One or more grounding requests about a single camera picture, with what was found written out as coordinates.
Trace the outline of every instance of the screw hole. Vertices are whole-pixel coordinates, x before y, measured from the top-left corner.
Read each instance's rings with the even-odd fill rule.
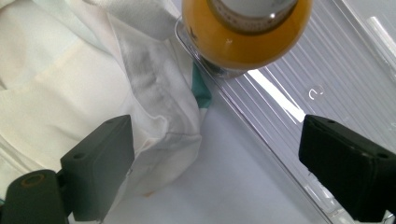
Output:
[[[76,155],[73,156],[73,159],[75,160],[79,160],[85,157],[85,153],[78,153]]]
[[[38,185],[41,183],[46,177],[43,174],[37,174],[37,175],[30,175],[26,178],[24,178],[21,182],[21,185],[24,188],[30,188],[33,186]]]

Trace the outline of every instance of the ribbed plastic surface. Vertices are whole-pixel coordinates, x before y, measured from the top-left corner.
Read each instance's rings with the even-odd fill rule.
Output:
[[[391,2],[315,1],[303,36],[282,59],[235,79],[213,78],[333,223],[354,222],[299,162],[302,121],[304,114],[334,119],[396,152],[396,29],[389,20],[396,17],[396,4]]]

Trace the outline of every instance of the plastic bottle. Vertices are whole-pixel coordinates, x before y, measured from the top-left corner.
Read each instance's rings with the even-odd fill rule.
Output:
[[[214,65],[249,70],[267,65],[298,40],[312,0],[183,0],[194,46]]]

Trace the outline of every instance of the green tape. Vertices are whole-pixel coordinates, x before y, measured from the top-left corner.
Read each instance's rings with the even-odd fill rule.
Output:
[[[202,79],[201,71],[195,64],[192,66],[191,90],[199,108],[208,108],[210,106],[210,103],[212,102],[212,94]]]

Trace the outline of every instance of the white fabric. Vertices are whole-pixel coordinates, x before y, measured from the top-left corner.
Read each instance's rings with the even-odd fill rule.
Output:
[[[0,197],[107,119],[130,114],[127,188],[152,192],[194,161],[202,113],[171,1],[0,0]]]

